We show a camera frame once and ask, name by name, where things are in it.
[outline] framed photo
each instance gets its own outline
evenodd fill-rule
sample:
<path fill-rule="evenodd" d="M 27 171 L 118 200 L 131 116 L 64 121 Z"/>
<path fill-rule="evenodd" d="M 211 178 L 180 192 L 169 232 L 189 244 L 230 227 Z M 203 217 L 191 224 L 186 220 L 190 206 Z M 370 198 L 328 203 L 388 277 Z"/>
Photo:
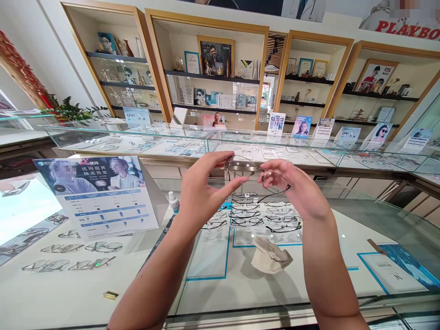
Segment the framed photo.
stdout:
<path fill-rule="evenodd" d="M 324 77 L 328 65 L 328 61 L 316 60 L 313 66 L 312 77 Z"/>
<path fill-rule="evenodd" d="M 119 55 L 119 49 L 116 48 L 115 40 L 113 39 L 113 35 L 111 33 L 98 32 L 98 37 L 103 47 L 102 50 L 105 50 L 109 54 Z"/>
<path fill-rule="evenodd" d="M 398 65 L 399 62 L 369 59 L 357 80 L 355 92 L 382 93 Z"/>
<path fill-rule="evenodd" d="M 298 77 L 302 77 L 303 75 L 312 76 L 312 68 L 313 68 L 313 60 L 312 59 L 299 59 L 298 65 Z"/>
<path fill-rule="evenodd" d="M 237 108 L 245 109 L 247 104 L 247 95 L 243 93 L 237 94 Z"/>
<path fill-rule="evenodd" d="M 185 51 L 185 66 L 188 73 L 201 74 L 200 56 L 197 53 Z"/>
<path fill-rule="evenodd" d="M 194 105 L 206 106 L 206 89 L 194 89 Z"/>
<path fill-rule="evenodd" d="M 287 61 L 286 76 L 293 74 L 296 67 L 297 67 L 296 58 L 289 58 L 289 60 Z"/>
<path fill-rule="evenodd" d="M 218 75 L 220 66 L 217 63 L 223 63 L 222 75 L 230 77 L 234 72 L 234 40 L 198 35 L 197 43 L 203 74 Z"/>

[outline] wooden frame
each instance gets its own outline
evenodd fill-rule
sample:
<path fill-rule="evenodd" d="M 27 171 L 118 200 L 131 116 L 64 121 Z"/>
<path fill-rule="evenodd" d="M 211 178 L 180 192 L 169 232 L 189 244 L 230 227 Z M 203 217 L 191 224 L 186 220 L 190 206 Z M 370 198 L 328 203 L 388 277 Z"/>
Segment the wooden frame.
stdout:
<path fill-rule="evenodd" d="M 233 77 L 234 76 L 234 72 L 235 72 L 234 71 L 235 40 L 226 39 L 226 38 L 217 38 L 217 37 L 197 35 L 197 46 L 198 46 L 198 56 L 200 58 L 200 68 L 201 68 L 202 74 L 205 75 L 205 73 L 204 73 L 205 66 L 203 65 L 202 47 L 200 46 L 200 42 L 202 42 L 202 41 L 213 43 L 213 44 L 228 44 L 228 45 L 231 45 L 231 77 Z"/>
<path fill-rule="evenodd" d="M 359 75 L 359 78 L 357 79 L 356 86 L 353 89 L 354 92 L 357 91 L 359 85 L 361 84 L 361 80 L 362 80 L 362 78 L 365 75 L 365 72 L 368 70 L 368 66 L 371 65 L 371 64 L 378 65 L 378 66 L 392 66 L 392 67 L 394 67 L 394 70 L 391 73 L 391 75 L 388 77 L 386 82 L 384 82 L 382 84 L 382 86 L 383 86 L 382 90 L 383 90 L 386 87 L 387 83 L 390 81 L 390 79 L 393 76 L 394 72 L 396 71 L 396 68 L 399 65 L 399 62 L 391 62 L 391 61 L 384 61 L 384 60 L 377 60 L 377 59 L 368 59 L 367 62 L 365 63 L 365 66 L 362 69 L 361 74 Z"/>
<path fill-rule="evenodd" d="M 159 10 L 153 10 L 145 8 L 145 15 L 147 17 L 147 25 L 148 30 L 150 33 L 151 41 L 153 42 L 153 49 L 155 53 L 155 57 L 159 66 L 159 76 L 162 81 L 162 86 L 166 88 L 165 93 L 167 93 L 168 97 L 166 98 L 167 102 L 167 109 L 170 113 L 170 118 L 172 118 L 173 115 L 173 107 L 171 103 L 171 96 L 170 96 L 170 90 L 168 86 L 168 81 L 166 79 L 164 66 L 163 66 L 163 60 L 159 51 L 159 44 L 157 41 L 157 34 L 154 29 L 154 20 L 162 20 L 162 21 L 169 21 L 169 22 L 178 22 L 178 23 L 184 23 L 184 24 L 190 24 L 190 25 L 198 25 L 198 26 L 204 26 L 209 28 L 218 28 L 222 30 L 230 30 L 230 31 L 239 31 L 239 32 L 247 32 L 247 33 L 256 33 L 261 34 L 264 36 L 264 44 L 263 44 L 263 56 L 261 61 L 261 69 L 260 69 L 260 85 L 258 88 L 258 96 L 257 100 L 261 99 L 261 94 L 263 91 L 263 81 L 264 81 L 264 65 L 266 60 L 266 50 L 267 50 L 267 43 L 269 39 L 269 27 L 262 26 L 262 25 L 255 25 L 255 24 L 245 24 L 245 23 L 239 23 L 239 22 L 230 22 L 230 21 L 223 21 L 213 18 L 206 18 L 206 17 L 198 17 L 198 16 L 191 16 L 191 15 L 184 15 L 174 12 L 168 12 L 168 11 L 159 11 Z M 255 129 L 258 129 L 258 119 L 260 116 L 260 103 L 257 101 L 256 106 L 256 117 L 255 117 Z"/>
<path fill-rule="evenodd" d="M 277 93 L 276 93 L 276 97 L 275 97 L 274 112 L 280 112 L 281 94 L 283 92 L 284 80 L 286 77 L 287 63 L 289 60 L 289 55 L 290 55 L 290 50 L 292 47 L 292 40 L 293 39 L 314 41 L 314 42 L 319 42 L 319 43 L 324 43 L 324 44 L 335 44 L 335 45 L 339 45 L 339 46 L 345 46 L 345 48 L 346 48 L 344 55 L 342 56 L 341 63 L 339 64 L 338 71 L 336 72 L 335 81 L 330 88 L 329 95 L 327 96 L 327 100 L 325 102 L 325 107 L 323 108 L 322 113 L 321 113 L 321 117 L 324 117 L 325 114 L 327 113 L 327 110 L 330 107 L 330 101 L 333 98 L 333 94 L 337 90 L 336 86 L 338 85 L 338 82 L 341 81 L 341 76 L 342 76 L 342 72 L 344 69 L 344 65 L 348 59 L 348 56 L 349 56 L 350 51 L 352 49 L 354 40 L 349 39 L 349 38 L 329 36 L 329 35 L 325 35 L 325 34 L 290 30 L 289 34 L 286 37 L 286 41 L 284 42 L 285 46 L 284 46 L 283 62 L 282 62 L 282 66 L 280 68 L 280 75 L 278 78 L 278 86 L 276 89 Z"/>
<path fill-rule="evenodd" d="M 118 14 L 124 14 L 124 15 L 130 15 L 133 16 L 137 30 L 139 33 L 139 37 L 142 42 L 143 50 L 145 53 L 145 56 L 147 58 L 148 67 L 151 72 L 151 78 L 153 80 L 154 87 L 156 89 L 157 99 L 160 104 L 160 107 L 162 109 L 162 116 L 164 117 L 165 121 L 171 121 L 171 118 L 167 117 L 168 111 L 166 110 L 166 98 L 165 93 L 163 92 L 164 89 L 162 87 L 162 82 L 160 79 L 158 79 L 158 66 L 157 62 L 153 54 L 153 46 L 151 43 L 151 40 L 149 38 L 149 32 L 147 27 L 147 22 L 145 20 L 145 15 L 135 6 L 130 5 L 118 5 L 113 3 L 107 3 L 107 2 L 101 2 L 101 1 L 93 1 L 93 0 L 68 0 L 68 1 L 61 1 L 61 6 L 63 7 L 63 10 L 67 16 L 67 19 L 69 20 L 69 23 L 71 25 L 71 33 L 73 35 L 73 38 L 75 39 L 75 42 L 78 45 L 78 48 L 82 54 L 82 57 L 84 58 L 88 69 L 90 70 L 90 73 L 92 74 L 92 77 L 98 86 L 99 91 L 101 92 L 101 95 L 107 104 L 107 107 L 109 108 L 110 113 L 112 116 L 115 116 L 115 111 L 112 108 L 112 104 L 107 96 L 106 91 L 104 90 L 103 86 L 100 83 L 99 76 L 97 72 L 94 69 L 94 66 L 91 62 L 90 57 L 87 55 L 87 51 L 84 47 L 84 44 L 80 38 L 80 35 L 73 23 L 72 18 L 70 17 L 70 14 L 68 12 L 68 8 L 84 8 L 84 9 L 91 9 L 91 10 L 97 10 L 97 11 L 105 11 L 105 12 L 112 12 L 112 13 L 118 13 Z"/>
<path fill-rule="evenodd" d="M 348 81 L 350 74 L 353 70 L 353 67 L 356 63 L 356 60 L 359 57 L 359 54 L 361 50 L 375 50 L 380 51 L 384 53 L 393 53 L 393 54 L 399 54 L 399 55 L 407 55 L 407 56 L 415 56 L 415 57 L 424 57 L 424 58 L 431 58 L 440 60 L 440 52 L 435 52 L 431 50 L 422 50 L 422 49 L 415 49 L 415 48 L 407 48 L 407 47 L 401 47 L 401 46 L 393 46 L 388 44 L 379 44 L 374 43 L 371 41 L 359 41 L 355 43 L 353 46 L 353 49 L 350 53 L 350 56 L 347 60 L 347 64 L 344 68 L 344 72 L 341 76 L 341 81 L 343 83 L 338 84 L 335 95 L 333 97 L 333 100 L 330 104 L 330 107 L 325 115 L 326 118 L 332 118 L 333 115 L 336 112 L 336 108 L 341 100 L 342 93 L 345 88 L 345 82 Z M 417 107 L 420 105 L 420 103 L 423 101 L 425 96 L 428 94 L 428 92 L 431 90 L 431 88 L 434 86 L 434 84 L 437 82 L 437 80 L 440 79 L 440 70 L 436 73 L 436 75 L 432 78 L 432 80 L 429 82 L 425 90 L 420 95 L 420 98 L 417 102 L 413 104 L 411 109 L 408 111 L 408 113 L 405 115 L 403 120 L 400 123 L 400 126 L 394 130 L 394 132 L 389 136 L 388 140 L 392 141 L 400 129 L 405 125 L 407 120 L 413 115 L 414 111 L 417 109 Z"/>

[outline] figurine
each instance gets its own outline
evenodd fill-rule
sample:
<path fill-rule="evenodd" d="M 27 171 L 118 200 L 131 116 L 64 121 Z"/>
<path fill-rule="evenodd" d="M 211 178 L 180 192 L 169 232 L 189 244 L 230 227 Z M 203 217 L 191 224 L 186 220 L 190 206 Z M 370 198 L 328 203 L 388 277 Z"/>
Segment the figurine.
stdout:
<path fill-rule="evenodd" d="M 304 95 L 304 100 L 302 100 L 303 102 L 306 101 L 306 97 L 307 97 L 307 95 L 309 95 L 311 92 L 312 92 L 311 89 L 308 89 L 308 90 L 306 91 L 306 95 Z"/>
<path fill-rule="evenodd" d="M 306 73 L 303 73 L 303 74 L 301 75 L 301 77 L 303 77 L 303 78 L 310 78 L 310 72 L 309 72 L 309 70 L 307 70 Z"/>

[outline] small gold object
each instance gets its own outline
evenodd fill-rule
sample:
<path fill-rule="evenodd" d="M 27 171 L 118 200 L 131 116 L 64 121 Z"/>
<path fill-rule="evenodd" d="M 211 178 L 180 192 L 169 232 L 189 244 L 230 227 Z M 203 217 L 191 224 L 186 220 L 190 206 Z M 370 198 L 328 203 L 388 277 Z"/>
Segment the small gold object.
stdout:
<path fill-rule="evenodd" d="M 118 295 L 119 295 L 119 293 L 112 292 L 112 291 L 107 291 L 107 292 L 103 293 L 104 298 L 111 299 L 111 300 L 116 300 Z"/>

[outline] ceiling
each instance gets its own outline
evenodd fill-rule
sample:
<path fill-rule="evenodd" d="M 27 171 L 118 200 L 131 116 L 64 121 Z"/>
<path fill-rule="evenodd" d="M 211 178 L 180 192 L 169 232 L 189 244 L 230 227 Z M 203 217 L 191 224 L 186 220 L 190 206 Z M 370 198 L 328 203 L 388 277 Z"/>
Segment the ceiling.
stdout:
<path fill-rule="evenodd" d="M 312 53 L 321 53 L 333 55 L 337 51 L 341 49 L 345 49 L 345 46 L 335 45 L 335 44 L 325 44 L 316 41 L 308 41 L 308 40 L 292 40 L 292 50 L 300 50 L 307 51 Z"/>
<path fill-rule="evenodd" d="M 96 21 L 97 23 L 122 25 L 126 27 L 136 28 L 136 21 L 134 16 L 128 14 L 113 13 L 107 11 L 98 11 L 94 9 L 74 8 L 69 7 L 68 11 L 74 11 L 80 15 L 83 15 L 89 19 Z"/>
<path fill-rule="evenodd" d="M 237 42 L 244 42 L 251 44 L 262 44 L 264 40 L 264 35 L 256 34 L 256 33 L 230 31 L 230 30 L 217 29 L 213 27 L 203 27 L 199 25 L 169 22 L 162 20 L 155 20 L 154 22 L 160 24 L 160 26 L 162 26 L 169 33 L 189 34 L 189 35 L 200 34 L 209 37 L 233 39 Z"/>

